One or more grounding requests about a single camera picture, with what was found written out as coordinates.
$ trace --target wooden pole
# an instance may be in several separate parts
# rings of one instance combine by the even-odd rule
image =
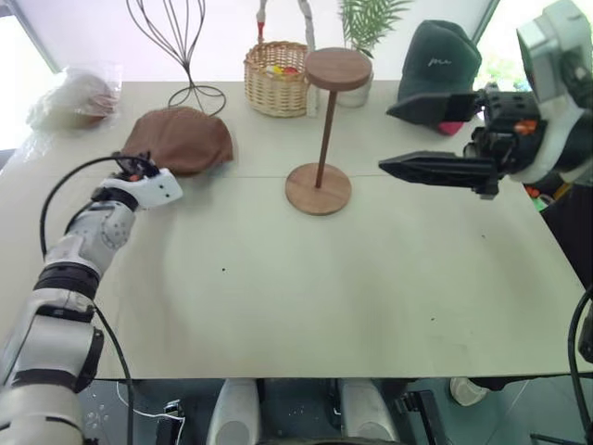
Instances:
[[[330,98],[327,102],[327,112],[325,113],[325,127],[323,128],[322,153],[319,157],[317,167],[317,179],[315,187],[321,188],[323,181],[323,169],[325,168],[325,158],[327,157],[327,146],[330,143],[330,133],[332,132],[332,122],[334,121],[336,91],[330,91]]]

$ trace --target round wooden base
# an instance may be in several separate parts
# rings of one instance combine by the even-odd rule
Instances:
[[[345,174],[325,164],[322,186],[316,188],[317,166],[317,163],[305,164],[292,170],[286,178],[286,197],[309,215],[330,215],[348,203],[352,187]]]

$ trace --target white vase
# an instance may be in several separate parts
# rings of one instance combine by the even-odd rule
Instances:
[[[362,107],[369,100],[369,92],[371,91],[372,78],[374,73],[371,71],[371,77],[369,81],[362,85],[360,88],[352,91],[343,91],[337,94],[335,100],[338,105],[348,108]]]

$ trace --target white table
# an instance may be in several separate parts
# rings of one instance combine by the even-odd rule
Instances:
[[[135,120],[179,86],[125,83],[116,120],[38,142],[0,174],[0,337],[42,268],[48,188],[120,149]],[[473,125],[445,137],[389,118],[397,84],[374,83],[367,106],[338,108],[334,120],[328,162],[350,177],[352,198],[311,217],[287,202],[284,178],[317,160],[324,96],[317,119],[276,120],[248,106],[241,83],[219,87],[236,160],[182,179],[182,200],[139,214],[97,294],[133,377],[567,372],[566,332],[583,288],[523,188],[506,179],[483,201],[377,168],[414,150],[460,153]],[[50,241],[110,171],[93,168],[64,188]],[[98,376],[121,375],[106,342]]]

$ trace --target woven basket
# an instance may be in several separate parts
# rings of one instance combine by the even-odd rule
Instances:
[[[245,93],[251,107],[275,118],[294,118],[307,113],[309,84],[305,78],[305,56],[312,51],[312,20],[307,0],[297,0],[305,16],[307,42],[263,43],[265,6],[260,0],[258,12],[258,44],[247,53],[245,59]],[[270,72],[269,67],[295,68],[297,72]]]

